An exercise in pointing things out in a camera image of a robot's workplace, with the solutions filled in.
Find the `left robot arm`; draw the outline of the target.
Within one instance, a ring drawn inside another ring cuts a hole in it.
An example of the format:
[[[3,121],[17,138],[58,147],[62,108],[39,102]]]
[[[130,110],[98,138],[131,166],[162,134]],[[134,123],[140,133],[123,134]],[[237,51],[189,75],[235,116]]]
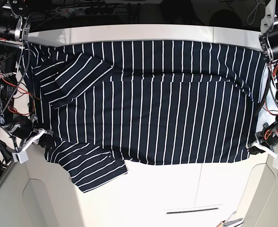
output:
[[[269,69],[267,84],[258,111],[265,105],[270,93],[278,109],[278,0],[271,0],[265,7],[265,16],[260,23],[260,46]],[[278,145],[278,112],[272,124],[264,123],[262,131],[255,133],[255,141],[246,146],[249,154],[267,152],[271,156]]]

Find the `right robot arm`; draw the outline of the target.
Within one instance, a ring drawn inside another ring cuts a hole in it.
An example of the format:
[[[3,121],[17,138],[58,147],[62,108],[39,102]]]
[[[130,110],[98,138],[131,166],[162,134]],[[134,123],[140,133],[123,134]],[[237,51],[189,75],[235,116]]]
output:
[[[14,144],[16,154],[32,144],[54,147],[52,131],[37,127],[40,98],[21,87],[30,69],[30,26],[25,0],[0,0],[0,127],[21,139],[20,145]]]

